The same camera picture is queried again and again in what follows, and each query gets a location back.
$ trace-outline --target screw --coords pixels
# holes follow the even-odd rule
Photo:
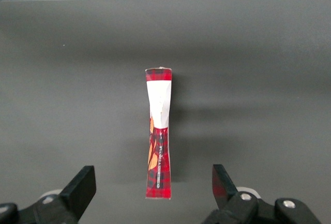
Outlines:
[[[8,206],[0,207],[0,214],[4,213],[4,212],[7,211],[8,209],[9,209]]]
[[[240,197],[244,201],[250,201],[252,199],[252,197],[249,194],[246,194],[246,193],[241,194]]]
[[[295,203],[290,200],[283,201],[283,205],[288,208],[295,208]]]
[[[52,198],[52,197],[46,197],[43,201],[42,201],[42,203],[43,204],[48,204],[48,203],[50,203],[50,202],[52,202],[54,199]]]

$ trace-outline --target tartan pattern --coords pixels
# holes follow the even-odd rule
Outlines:
[[[172,71],[169,68],[152,68],[146,70],[146,80],[147,81],[158,81],[167,80],[171,81]]]
[[[154,128],[150,133],[150,145],[155,148],[152,154],[156,154],[158,162],[156,166],[148,171],[147,175],[147,198],[171,198],[171,177],[170,177],[170,160],[169,160],[169,143],[168,128]],[[162,156],[159,163],[160,147],[162,146]],[[160,166],[160,176],[158,182],[158,168]]]

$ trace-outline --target gray table surface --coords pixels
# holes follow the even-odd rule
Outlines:
[[[200,223],[212,164],[331,206],[330,0],[0,1],[0,202],[96,167],[88,223]],[[145,200],[144,69],[173,69],[172,199]]]

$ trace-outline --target red packaging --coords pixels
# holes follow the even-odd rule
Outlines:
[[[146,70],[149,98],[149,153],[146,198],[171,198],[169,157],[169,110],[172,71]]]

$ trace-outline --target white label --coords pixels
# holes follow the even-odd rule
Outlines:
[[[171,81],[147,81],[149,108],[156,128],[169,126]]]

